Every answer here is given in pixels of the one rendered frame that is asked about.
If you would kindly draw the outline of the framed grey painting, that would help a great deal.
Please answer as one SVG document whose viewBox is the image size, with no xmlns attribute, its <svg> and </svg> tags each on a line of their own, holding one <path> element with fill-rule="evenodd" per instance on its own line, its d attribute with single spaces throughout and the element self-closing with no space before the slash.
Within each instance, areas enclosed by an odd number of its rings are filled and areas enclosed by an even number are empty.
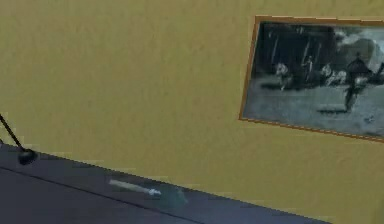
<svg viewBox="0 0 384 224">
<path fill-rule="evenodd" d="M 238 117 L 384 142 L 384 21 L 256 16 Z"/>
</svg>

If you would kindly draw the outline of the dark grey table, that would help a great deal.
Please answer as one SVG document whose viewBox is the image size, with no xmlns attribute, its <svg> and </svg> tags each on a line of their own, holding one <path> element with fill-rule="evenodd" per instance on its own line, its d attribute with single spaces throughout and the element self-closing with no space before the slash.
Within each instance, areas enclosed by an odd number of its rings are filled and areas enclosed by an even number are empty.
<svg viewBox="0 0 384 224">
<path fill-rule="evenodd" d="M 161 195 L 109 184 L 118 180 L 161 191 L 161 181 L 39 153 L 21 165 L 19 149 L 0 145 L 0 224 L 329 224 L 181 187 L 188 203 L 166 209 Z"/>
</svg>

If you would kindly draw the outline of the clear greenish glass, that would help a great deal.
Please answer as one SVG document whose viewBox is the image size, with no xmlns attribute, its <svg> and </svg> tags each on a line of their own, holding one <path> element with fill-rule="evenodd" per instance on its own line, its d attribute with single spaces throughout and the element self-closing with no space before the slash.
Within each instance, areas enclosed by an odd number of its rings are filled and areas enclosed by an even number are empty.
<svg viewBox="0 0 384 224">
<path fill-rule="evenodd" d="M 161 190 L 160 205 L 166 209 L 176 209 L 185 206 L 188 199 L 181 187 L 165 187 Z"/>
</svg>

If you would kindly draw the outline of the white pen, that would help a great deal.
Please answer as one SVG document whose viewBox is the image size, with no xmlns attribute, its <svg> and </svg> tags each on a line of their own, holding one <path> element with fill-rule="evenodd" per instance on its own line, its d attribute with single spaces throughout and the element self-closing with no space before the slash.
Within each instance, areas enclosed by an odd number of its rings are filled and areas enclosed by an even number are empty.
<svg viewBox="0 0 384 224">
<path fill-rule="evenodd" d="M 120 188 L 126 189 L 126 190 L 145 193 L 145 194 L 148 194 L 148 195 L 151 195 L 151 196 L 161 195 L 162 194 L 161 191 L 153 189 L 153 188 L 151 188 L 151 189 L 150 188 L 145 188 L 145 187 L 142 187 L 142 186 L 139 186 L 139 185 L 136 185 L 136 184 L 132 184 L 132 183 L 128 183 L 128 182 L 123 182 L 123 181 L 118 181 L 118 180 L 112 180 L 111 179 L 111 180 L 109 180 L 109 184 L 113 185 L 113 186 L 116 186 L 116 187 L 120 187 Z"/>
</svg>

